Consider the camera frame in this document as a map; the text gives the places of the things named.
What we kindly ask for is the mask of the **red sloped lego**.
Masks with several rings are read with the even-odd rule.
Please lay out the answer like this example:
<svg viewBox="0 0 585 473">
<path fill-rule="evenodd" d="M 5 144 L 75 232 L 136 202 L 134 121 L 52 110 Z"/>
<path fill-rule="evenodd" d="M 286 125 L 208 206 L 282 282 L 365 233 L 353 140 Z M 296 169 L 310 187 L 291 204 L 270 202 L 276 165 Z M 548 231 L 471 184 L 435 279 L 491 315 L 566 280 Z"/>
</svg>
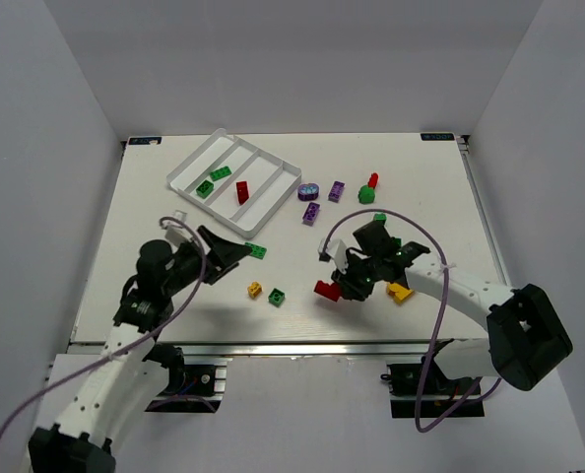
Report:
<svg viewBox="0 0 585 473">
<path fill-rule="evenodd" d="M 318 281 L 313 291 L 315 294 L 333 302 L 337 302 L 342 296 L 342 290 L 336 282 L 326 283 Z"/>
</svg>

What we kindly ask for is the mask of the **green 2x4 lego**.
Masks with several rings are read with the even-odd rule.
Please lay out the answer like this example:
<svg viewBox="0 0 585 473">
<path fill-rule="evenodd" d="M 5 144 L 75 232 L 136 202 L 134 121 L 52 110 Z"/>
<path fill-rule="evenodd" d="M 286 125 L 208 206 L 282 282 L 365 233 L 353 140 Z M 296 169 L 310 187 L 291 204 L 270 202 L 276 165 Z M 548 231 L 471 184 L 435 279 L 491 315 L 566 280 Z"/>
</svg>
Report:
<svg viewBox="0 0 585 473">
<path fill-rule="evenodd" d="M 250 255 L 252 257 L 263 260 L 264 257 L 266 256 L 267 253 L 266 247 L 248 241 L 244 245 L 250 249 Z"/>
</svg>

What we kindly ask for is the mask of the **small yellow smiley lego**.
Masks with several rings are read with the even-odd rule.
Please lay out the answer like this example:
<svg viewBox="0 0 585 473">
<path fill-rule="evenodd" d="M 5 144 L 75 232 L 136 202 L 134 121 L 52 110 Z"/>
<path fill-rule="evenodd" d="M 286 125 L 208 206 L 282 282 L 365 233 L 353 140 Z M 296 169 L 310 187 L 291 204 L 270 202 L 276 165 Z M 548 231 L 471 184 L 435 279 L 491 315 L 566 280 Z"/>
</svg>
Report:
<svg viewBox="0 0 585 473">
<path fill-rule="evenodd" d="M 248 287 L 247 287 L 247 293 L 248 296 L 255 300 L 263 291 L 263 288 L 261 286 L 261 284 L 257 281 L 252 282 Z"/>
</svg>

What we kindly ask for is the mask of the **red small lego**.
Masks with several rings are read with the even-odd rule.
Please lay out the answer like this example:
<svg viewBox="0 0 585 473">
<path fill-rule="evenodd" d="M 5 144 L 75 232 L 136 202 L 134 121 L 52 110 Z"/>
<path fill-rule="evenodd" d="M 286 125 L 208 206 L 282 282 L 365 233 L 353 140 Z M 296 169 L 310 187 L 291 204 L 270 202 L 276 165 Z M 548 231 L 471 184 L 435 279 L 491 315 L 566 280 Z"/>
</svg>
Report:
<svg viewBox="0 0 585 473">
<path fill-rule="evenodd" d="M 377 184 L 378 184 L 378 180 L 379 180 L 378 173 L 377 172 L 373 172 L 370 175 L 370 178 L 369 178 L 369 180 L 367 182 L 367 186 L 370 187 L 370 188 L 372 188 L 372 189 L 375 189 L 376 186 L 377 186 Z"/>
</svg>

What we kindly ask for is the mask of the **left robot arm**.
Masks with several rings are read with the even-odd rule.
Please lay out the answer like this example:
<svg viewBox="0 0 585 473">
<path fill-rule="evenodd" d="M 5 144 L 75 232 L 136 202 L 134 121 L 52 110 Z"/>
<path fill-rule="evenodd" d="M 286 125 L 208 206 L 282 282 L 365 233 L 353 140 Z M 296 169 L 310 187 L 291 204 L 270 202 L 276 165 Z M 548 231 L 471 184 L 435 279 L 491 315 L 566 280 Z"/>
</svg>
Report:
<svg viewBox="0 0 585 473">
<path fill-rule="evenodd" d="M 53 425 L 32 433 L 33 471 L 115 470 L 114 453 L 127 428 L 184 379 L 182 352 L 158 341 L 179 314 L 173 297 L 187 287 L 215 284 L 250 252 L 204 226 L 176 244 L 153 239 L 140 247 L 99 359 L 83 372 L 83 384 Z"/>
</svg>

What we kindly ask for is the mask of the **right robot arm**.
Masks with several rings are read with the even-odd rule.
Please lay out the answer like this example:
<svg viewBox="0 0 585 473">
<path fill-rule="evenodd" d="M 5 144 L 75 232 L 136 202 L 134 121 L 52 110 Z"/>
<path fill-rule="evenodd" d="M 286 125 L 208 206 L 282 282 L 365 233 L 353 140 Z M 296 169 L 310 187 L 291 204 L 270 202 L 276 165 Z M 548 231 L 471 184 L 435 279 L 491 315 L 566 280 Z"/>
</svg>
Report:
<svg viewBox="0 0 585 473">
<path fill-rule="evenodd" d="M 376 283 L 398 282 L 445 301 L 487 332 L 487 337 L 446 340 L 435 345 L 431 369 L 441 381 L 497 376 L 529 391 L 573 350 L 544 290 L 528 284 L 513 289 L 442 264 L 424 245 L 365 254 L 341 240 L 323 244 L 323 261 L 333 261 L 333 281 L 349 301 L 365 301 Z"/>
</svg>

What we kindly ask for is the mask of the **large yellow rounded lego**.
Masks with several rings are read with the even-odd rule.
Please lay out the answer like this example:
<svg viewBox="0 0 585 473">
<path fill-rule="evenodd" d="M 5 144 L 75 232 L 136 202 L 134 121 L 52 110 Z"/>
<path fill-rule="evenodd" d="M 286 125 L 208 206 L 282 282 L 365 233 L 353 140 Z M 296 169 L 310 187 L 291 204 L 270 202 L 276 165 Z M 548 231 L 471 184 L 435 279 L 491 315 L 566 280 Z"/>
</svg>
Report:
<svg viewBox="0 0 585 473">
<path fill-rule="evenodd" d="M 386 293 L 395 304 L 402 304 L 408 300 L 415 292 L 399 283 L 388 283 Z"/>
</svg>

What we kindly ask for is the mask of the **red tall lego in tray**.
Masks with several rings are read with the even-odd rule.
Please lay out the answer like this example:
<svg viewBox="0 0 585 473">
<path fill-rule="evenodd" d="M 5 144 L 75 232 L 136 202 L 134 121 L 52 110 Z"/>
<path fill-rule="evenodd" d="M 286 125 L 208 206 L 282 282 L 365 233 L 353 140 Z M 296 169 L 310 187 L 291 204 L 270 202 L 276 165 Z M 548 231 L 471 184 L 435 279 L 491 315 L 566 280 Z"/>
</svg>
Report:
<svg viewBox="0 0 585 473">
<path fill-rule="evenodd" d="M 248 183 L 246 181 L 238 181 L 235 186 L 237 202 L 239 205 L 243 205 L 250 197 Z"/>
</svg>

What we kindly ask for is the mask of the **green square lego in tray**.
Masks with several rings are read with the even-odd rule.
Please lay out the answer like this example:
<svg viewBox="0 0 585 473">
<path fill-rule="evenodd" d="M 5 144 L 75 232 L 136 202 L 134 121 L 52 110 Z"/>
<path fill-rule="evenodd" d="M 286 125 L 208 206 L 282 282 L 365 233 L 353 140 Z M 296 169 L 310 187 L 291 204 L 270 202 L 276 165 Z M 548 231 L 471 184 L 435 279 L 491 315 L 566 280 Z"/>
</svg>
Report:
<svg viewBox="0 0 585 473">
<path fill-rule="evenodd" d="M 215 189 L 215 185 L 212 181 L 205 179 L 195 189 L 196 195 L 201 199 L 209 197 Z"/>
</svg>

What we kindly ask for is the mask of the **green bush lego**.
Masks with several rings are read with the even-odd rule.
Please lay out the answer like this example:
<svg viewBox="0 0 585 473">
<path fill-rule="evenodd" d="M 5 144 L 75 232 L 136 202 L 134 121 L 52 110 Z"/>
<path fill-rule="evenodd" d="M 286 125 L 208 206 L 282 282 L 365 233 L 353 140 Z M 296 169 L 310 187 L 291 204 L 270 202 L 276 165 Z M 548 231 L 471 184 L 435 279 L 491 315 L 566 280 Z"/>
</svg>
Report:
<svg viewBox="0 0 585 473">
<path fill-rule="evenodd" d="M 362 186 L 357 193 L 357 200 L 362 205 L 372 204 L 375 201 L 375 189 L 368 185 Z"/>
</svg>

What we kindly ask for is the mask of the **green square lego near front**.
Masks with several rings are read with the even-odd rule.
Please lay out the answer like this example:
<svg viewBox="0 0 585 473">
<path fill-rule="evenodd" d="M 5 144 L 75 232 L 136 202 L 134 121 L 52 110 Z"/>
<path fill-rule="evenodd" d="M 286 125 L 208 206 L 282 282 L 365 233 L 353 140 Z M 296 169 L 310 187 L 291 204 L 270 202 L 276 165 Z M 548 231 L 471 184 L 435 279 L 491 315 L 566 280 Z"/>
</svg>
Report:
<svg viewBox="0 0 585 473">
<path fill-rule="evenodd" d="M 280 307 L 285 298 L 286 294 L 283 291 L 274 288 L 268 296 L 268 302 L 275 307 Z"/>
</svg>

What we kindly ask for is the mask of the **purple lego brick left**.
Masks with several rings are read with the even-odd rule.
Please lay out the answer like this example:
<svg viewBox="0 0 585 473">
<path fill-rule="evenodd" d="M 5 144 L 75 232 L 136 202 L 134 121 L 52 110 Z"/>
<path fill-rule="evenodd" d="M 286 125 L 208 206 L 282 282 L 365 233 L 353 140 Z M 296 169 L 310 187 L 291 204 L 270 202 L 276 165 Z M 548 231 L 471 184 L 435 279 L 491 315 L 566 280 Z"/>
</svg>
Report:
<svg viewBox="0 0 585 473">
<path fill-rule="evenodd" d="M 304 225 L 313 226 L 318 213 L 320 211 L 320 205 L 316 202 L 309 202 L 302 216 L 302 223 Z"/>
</svg>

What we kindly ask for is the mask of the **purple lego brick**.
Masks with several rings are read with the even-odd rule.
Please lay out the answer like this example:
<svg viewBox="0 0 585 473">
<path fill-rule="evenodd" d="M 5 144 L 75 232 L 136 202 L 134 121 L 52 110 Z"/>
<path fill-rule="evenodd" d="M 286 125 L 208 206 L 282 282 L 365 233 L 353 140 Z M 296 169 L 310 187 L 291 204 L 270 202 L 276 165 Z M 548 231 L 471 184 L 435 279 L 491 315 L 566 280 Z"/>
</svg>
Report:
<svg viewBox="0 0 585 473">
<path fill-rule="evenodd" d="M 313 226 L 318 213 L 320 211 L 320 205 L 316 202 L 309 202 L 302 216 L 302 223 L 304 225 Z"/>
<path fill-rule="evenodd" d="M 344 189 L 345 184 L 342 181 L 335 180 L 328 193 L 328 200 L 330 202 L 339 203 L 342 198 Z"/>
</svg>

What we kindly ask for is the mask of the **green flat lego in tray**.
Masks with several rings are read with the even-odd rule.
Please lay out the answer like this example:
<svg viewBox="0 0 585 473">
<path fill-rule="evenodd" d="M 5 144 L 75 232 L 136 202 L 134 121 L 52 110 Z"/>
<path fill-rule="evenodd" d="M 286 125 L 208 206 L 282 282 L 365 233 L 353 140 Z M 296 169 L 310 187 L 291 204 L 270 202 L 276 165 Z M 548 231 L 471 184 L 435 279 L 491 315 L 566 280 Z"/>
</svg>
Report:
<svg viewBox="0 0 585 473">
<path fill-rule="evenodd" d="M 210 178 L 212 181 L 218 181 L 220 179 L 230 176 L 231 174 L 232 174 L 231 169 L 228 166 L 225 166 L 212 170 L 210 172 Z"/>
</svg>

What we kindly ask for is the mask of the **purple lego brick right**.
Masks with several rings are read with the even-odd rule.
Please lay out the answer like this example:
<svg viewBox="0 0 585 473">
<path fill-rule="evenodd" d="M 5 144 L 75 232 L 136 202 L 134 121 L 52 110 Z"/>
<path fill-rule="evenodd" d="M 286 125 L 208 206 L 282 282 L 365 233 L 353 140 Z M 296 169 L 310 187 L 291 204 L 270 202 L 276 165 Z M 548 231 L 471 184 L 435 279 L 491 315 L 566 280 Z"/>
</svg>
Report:
<svg viewBox="0 0 585 473">
<path fill-rule="evenodd" d="M 342 181 L 335 180 L 328 193 L 328 200 L 330 202 L 339 203 L 342 198 L 344 189 L 345 184 Z"/>
</svg>

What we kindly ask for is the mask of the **white divided sorting tray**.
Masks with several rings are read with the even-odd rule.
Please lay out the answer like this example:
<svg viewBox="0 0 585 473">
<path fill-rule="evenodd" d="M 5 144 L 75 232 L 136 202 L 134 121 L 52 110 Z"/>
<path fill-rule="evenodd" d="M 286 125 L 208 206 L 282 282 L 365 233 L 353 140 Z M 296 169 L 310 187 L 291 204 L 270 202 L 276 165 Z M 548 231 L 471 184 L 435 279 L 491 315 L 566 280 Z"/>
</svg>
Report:
<svg viewBox="0 0 585 473">
<path fill-rule="evenodd" d="M 212 181 L 210 172 L 228 166 L 232 174 Z M 201 208 L 239 236 L 252 239 L 279 208 L 296 193 L 302 171 L 246 140 L 219 129 L 210 135 L 166 177 L 176 194 Z M 215 189 L 206 199 L 196 195 L 196 187 L 205 179 Z M 239 205 L 238 181 L 246 181 L 250 197 Z"/>
</svg>

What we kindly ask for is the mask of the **purple round flower lego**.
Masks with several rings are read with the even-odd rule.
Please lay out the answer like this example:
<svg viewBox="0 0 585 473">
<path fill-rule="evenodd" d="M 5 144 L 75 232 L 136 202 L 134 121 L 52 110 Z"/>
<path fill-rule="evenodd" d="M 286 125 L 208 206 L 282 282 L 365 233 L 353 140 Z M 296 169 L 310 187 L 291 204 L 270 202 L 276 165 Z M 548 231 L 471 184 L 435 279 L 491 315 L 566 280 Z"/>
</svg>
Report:
<svg viewBox="0 0 585 473">
<path fill-rule="evenodd" d="M 320 187 L 316 183 L 303 183 L 297 188 L 297 198 L 300 201 L 315 201 L 319 193 Z"/>
</svg>

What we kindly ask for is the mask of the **right blue table label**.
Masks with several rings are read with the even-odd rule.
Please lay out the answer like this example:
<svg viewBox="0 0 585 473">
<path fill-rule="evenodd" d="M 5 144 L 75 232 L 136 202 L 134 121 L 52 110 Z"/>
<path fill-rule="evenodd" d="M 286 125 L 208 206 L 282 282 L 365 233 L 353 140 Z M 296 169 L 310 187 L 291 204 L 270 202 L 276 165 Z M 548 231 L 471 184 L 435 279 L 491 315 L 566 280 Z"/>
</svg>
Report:
<svg viewBox="0 0 585 473">
<path fill-rule="evenodd" d="M 423 132 L 420 134 L 423 141 L 437 142 L 437 141 L 454 141 L 455 136 L 453 133 L 442 133 L 442 132 Z"/>
</svg>

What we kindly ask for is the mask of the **blue table label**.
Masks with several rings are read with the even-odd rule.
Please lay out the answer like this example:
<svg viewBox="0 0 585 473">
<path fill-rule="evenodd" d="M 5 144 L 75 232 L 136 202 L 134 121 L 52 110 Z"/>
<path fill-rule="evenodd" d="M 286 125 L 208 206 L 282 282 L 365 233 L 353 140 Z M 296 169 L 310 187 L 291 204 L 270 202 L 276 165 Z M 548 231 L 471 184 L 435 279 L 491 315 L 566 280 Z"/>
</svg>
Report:
<svg viewBox="0 0 585 473">
<path fill-rule="evenodd" d="M 420 134 L 423 141 L 437 142 L 437 141 L 454 141 L 455 136 L 453 133 L 442 133 L 442 132 L 423 132 Z"/>
<path fill-rule="evenodd" d="M 145 136 L 145 137 L 130 137 L 128 140 L 129 146 L 150 146 L 158 145 L 162 142 L 161 136 Z"/>
</svg>

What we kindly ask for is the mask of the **left blue table label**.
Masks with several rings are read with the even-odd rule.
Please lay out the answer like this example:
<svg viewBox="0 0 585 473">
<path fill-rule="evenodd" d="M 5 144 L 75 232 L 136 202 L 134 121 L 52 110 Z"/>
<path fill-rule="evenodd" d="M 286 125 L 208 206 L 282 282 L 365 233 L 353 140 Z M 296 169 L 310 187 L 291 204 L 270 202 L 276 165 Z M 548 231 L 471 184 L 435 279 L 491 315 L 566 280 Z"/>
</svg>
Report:
<svg viewBox="0 0 585 473">
<path fill-rule="evenodd" d="M 158 145 L 162 142 L 161 136 L 145 136 L 145 137 L 130 137 L 128 140 L 129 146 L 150 146 Z"/>
</svg>

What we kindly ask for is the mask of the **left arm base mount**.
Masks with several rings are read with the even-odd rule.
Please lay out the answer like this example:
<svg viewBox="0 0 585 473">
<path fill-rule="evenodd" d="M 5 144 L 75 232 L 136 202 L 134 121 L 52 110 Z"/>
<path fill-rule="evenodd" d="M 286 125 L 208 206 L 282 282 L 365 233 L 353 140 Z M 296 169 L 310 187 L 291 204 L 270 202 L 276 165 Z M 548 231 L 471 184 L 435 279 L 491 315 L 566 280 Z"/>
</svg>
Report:
<svg viewBox="0 0 585 473">
<path fill-rule="evenodd" d="M 222 403 L 228 360 L 186 355 L 172 345 L 156 345 L 146 360 L 158 362 L 167 372 L 166 387 L 147 412 L 215 414 Z"/>
</svg>

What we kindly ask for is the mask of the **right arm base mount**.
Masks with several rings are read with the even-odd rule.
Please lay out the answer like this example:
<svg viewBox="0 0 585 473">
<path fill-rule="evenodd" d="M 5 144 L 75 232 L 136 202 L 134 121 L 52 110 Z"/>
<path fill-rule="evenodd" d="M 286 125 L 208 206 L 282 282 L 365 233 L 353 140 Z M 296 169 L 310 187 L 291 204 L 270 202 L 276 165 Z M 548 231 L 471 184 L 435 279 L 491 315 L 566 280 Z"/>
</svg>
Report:
<svg viewBox="0 0 585 473">
<path fill-rule="evenodd" d="M 380 380 L 388 388 L 391 417 L 397 420 L 414 420 L 417 390 L 423 370 L 426 344 L 381 344 L 386 369 Z M 449 379 L 432 363 L 426 375 L 421 403 L 421 418 L 432 421 L 459 401 L 474 384 L 473 377 Z"/>
</svg>

